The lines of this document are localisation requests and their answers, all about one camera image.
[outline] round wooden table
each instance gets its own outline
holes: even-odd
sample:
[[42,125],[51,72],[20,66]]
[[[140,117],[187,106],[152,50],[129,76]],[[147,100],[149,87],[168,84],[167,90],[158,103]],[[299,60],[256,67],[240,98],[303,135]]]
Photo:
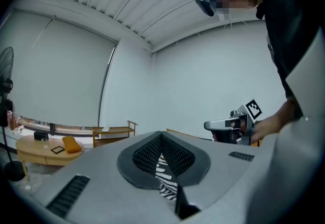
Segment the round wooden table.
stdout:
[[65,148],[62,139],[57,138],[49,138],[48,148],[43,148],[42,145],[43,144],[40,141],[34,140],[34,136],[25,136],[20,138],[16,142],[18,158],[22,161],[27,181],[29,181],[29,176],[27,173],[25,162],[43,165],[64,166],[69,164],[72,160],[74,160],[83,153],[83,151],[77,153],[67,153],[67,151],[64,150],[61,153],[55,154],[51,151],[51,149],[57,146]]

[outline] man's hand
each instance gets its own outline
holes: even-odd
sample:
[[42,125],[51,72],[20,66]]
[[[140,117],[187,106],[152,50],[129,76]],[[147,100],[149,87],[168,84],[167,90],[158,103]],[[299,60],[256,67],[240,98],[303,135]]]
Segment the man's hand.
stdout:
[[252,144],[267,135],[280,132],[284,125],[293,121],[296,105],[296,99],[290,97],[273,116],[258,122],[252,135]]

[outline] black box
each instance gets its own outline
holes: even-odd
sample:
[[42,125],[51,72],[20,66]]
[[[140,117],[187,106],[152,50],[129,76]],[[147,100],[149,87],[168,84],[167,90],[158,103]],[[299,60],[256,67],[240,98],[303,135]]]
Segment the black box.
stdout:
[[49,140],[49,134],[41,133],[41,132],[34,132],[34,139],[41,141],[42,138],[46,138],[46,140]]

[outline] orange cushion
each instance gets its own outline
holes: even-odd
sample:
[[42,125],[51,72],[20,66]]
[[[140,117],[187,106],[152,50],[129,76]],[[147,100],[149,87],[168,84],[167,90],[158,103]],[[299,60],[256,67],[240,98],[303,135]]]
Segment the orange cushion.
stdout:
[[82,147],[76,142],[73,136],[62,137],[67,153],[76,153],[82,150]]

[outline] white wall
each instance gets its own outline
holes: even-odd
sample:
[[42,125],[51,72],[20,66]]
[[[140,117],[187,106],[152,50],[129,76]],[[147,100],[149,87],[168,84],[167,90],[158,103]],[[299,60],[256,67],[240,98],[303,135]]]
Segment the white wall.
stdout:
[[179,41],[156,54],[156,129],[170,128],[203,138],[208,120],[255,99],[259,120],[285,101],[266,41],[263,21],[216,28]]
[[151,54],[122,39],[116,46],[103,92],[100,126],[138,123],[136,134],[154,131],[150,122]]

